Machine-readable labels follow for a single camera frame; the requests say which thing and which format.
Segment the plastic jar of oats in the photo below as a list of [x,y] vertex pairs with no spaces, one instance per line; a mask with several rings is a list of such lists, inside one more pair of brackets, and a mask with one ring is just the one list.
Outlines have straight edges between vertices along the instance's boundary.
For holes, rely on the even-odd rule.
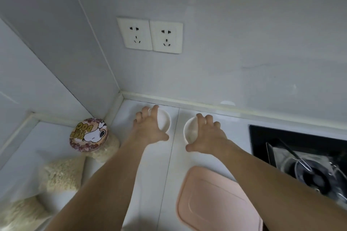
[[73,129],[70,145],[86,156],[105,163],[118,151],[120,143],[103,120],[89,118],[78,123]]

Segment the gas stove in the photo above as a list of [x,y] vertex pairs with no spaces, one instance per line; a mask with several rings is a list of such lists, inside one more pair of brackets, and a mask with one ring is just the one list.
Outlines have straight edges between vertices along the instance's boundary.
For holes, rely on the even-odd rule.
[[254,125],[249,126],[249,131],[256,157],[347,209],[347,141]]

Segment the round lid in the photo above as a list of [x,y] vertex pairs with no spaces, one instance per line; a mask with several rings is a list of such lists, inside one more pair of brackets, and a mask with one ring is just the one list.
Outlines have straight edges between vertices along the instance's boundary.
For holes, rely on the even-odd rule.
[[108,128],[101,119],[89,118],[77,124],[70,134],[70,145],[80,152],[97,150],[108,137]]

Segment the white bowl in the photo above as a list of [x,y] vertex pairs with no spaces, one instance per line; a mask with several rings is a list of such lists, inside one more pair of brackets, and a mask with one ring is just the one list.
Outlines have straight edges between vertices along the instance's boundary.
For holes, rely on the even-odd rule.
[[183,128],[183,136],[186,145],[195,142],[197,138],[197,132],[197,117],[193,117],[186,122]]
[[162,132],[167,132],[170,129],[171,126],[171,117],[170,114],[168,114],[167,111],[158,108],[158,127]]

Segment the electrical outlet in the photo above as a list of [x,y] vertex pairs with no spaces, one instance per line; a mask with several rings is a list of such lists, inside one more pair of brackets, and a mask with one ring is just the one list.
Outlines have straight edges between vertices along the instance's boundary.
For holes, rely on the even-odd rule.
[[150,20],[154,51],[182,53],[183,23]]
[[127,48],[153,50],[148,20],[117,18],[117,22]]

